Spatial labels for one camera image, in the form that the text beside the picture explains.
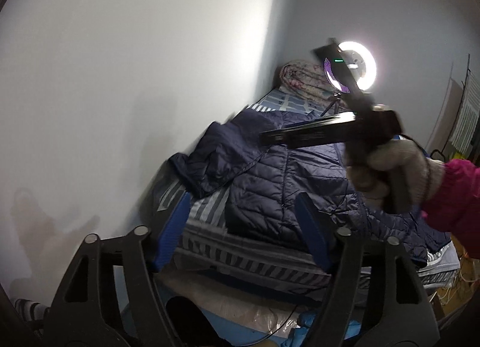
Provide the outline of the pink right sleeve forearm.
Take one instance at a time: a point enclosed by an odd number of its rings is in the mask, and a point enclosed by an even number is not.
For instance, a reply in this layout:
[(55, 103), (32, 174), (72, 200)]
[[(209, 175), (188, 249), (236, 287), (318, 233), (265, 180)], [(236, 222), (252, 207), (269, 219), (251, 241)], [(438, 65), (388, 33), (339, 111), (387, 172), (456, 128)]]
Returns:
[(468, 160), (444, 165), (441, 185), (423, 203), (425, 222), (450, 232), (472, 259), (479, 259), (479, 168)]

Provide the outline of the right hand in white glove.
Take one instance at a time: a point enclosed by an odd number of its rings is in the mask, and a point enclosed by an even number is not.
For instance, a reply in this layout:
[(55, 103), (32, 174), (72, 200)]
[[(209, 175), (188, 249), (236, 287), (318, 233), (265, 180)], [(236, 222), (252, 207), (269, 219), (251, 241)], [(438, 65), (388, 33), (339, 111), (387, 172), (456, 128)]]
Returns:
[[(411, 140), (391, 140), (380, 145), (366, 157), (363, 164), (356, 163), (352, 155), (344, 153), (346, 176), (364, 201), (372, 208), (386, 210), (385, 200), (394, 193), (407, 201), (397, 208), (400, 213), (433, 198), (445, 175), (445, 164), (426, 157)], [(395, 191), (380, 174), (400, 170), (405, 185)]]

